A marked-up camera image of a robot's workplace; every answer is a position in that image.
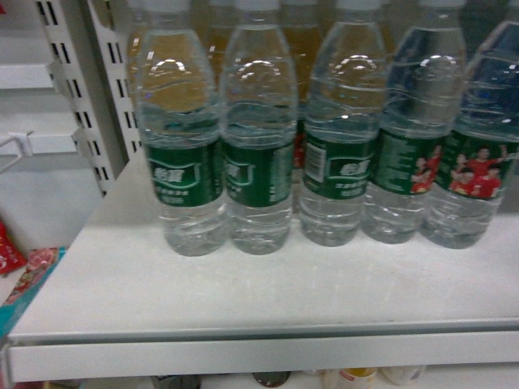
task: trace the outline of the bottle neck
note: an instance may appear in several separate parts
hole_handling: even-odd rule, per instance
[[[238,10],[238,22],[253,26],[279,24],[277,11],[244,11]]]
[[[425,28],[459,28],[459,9],[423,6],[418,26]]]
[[[150,28],[156,30],[176,30],[191,28],[187,12],[151,12],[149,14]]]
[[[368,11],[337,9],[336,13],[337,22],[349,24],[377,23],[382,17],[380,9]]]
[[[319,24],[317,19],[317,6],[281,6],[281,24],[283,27],[315,26]]]
[[[237,22],[233,6],[211,6],[211,25],[213,27],[233,27]]]

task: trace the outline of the water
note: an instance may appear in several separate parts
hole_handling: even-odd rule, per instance
[[[308,85],[317,52],[323,40],[315,4],[283,4],[281,26],[294,60],[298,80],[298,126],[294,141],[294,171],[292,173],[292,208],[298,213],[299,195],[304,165],[304,136]]]
[[[422,223],[427,192],[461,97],[465,45],[455,10],[425,9],[395,54],[380,125],[379,158],[367,187],[362,230],[407,242]]]
[[[334,25],[311,77],[299,218],[322,246],[357,232],[379,131],[386,53],[375,16],[364,14],[364,23]]]
[[[128,79],[128,93],[131,98],[131,103],[133,104],[133,107],[135,109],[135,107],[137,106],[137,102],[135,100],[135,82],[137,73],[139,72],[139,65],[137,62],[139,58],[140,47],[142,46],[144,33],[148,28],[148,21],[146,19],[144,10],[140,8],[132,8],[131,13],[133,16],[133,24],[127,43],[126,70]]]
[[[217,97],[208,60],[182,16],[153,15],[138,77],[138,120],[165,240],[198,256],[227,238]]]
[[[270,12],[241,12],[221,74],[229,229],[250,254],[279,250],[290,231],[297,89]]]
[[[504,23],[468,66],[460,116],[420,229],[442,246],[463,249],[479,241],[513,174],[519,147],[518,41],[519,24]]]
[[[204,45],[208,52],[209,63],[218,85],[225,49],[236,25],[236,14],[232,0],[227,2],[210,2],[210,23],[205,34]]]

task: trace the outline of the shelf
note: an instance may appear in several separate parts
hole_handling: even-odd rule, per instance
[[[2,2],[0,89],[54,88],[58,64],[33,2]]]
[[[428,366],[413,389],[474,389],[495,387],[516,389],[519,382],[518,364],[437,365]],[[202,378],[201,389],[262,389],[250,374],[210,375]],[[322,389],[320,377],[293,372],[282,389]],[[381,374],[373,389],[396,389]],[[81,389],[153,389],[148,377],[89,379]]]
[[[0,91],[0,143],[14,136],[29,154],[77,152],[78,131],[70,102],[53,89]],[[17,154],[14,143],[0,148]]]
[[[517,196],[466,250],[323,248],[294,220],[261,257],[175,254],[153,204],[139,152],[10,334],[15,381],[519,361]]]

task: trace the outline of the snack package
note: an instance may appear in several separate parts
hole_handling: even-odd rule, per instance
[[[21,268],[27,261],[7,236],[6,226],[0,220],[0,275]]]
[[[0,339],[18,322],[65,252],[66,249],[60,247],[33,250],[29,253],[25,272],[19,278],[11,295],[0,306]]]

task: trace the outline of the bottle on lower shelf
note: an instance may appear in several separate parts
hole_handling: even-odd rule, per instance
[[[264,387],[280,387],[290,377],[290,371],[266,371],[262,373],[252,373],[257,383]]]
[[[152,378],[155,389],[200,389],[199,375],[160,375]]]
[[[380,372],[395,385],[415,383],[423,374],[425,365],[381,367]]]
[[[375,367],[326,370],[324,389],[372,389],[377,369]]]

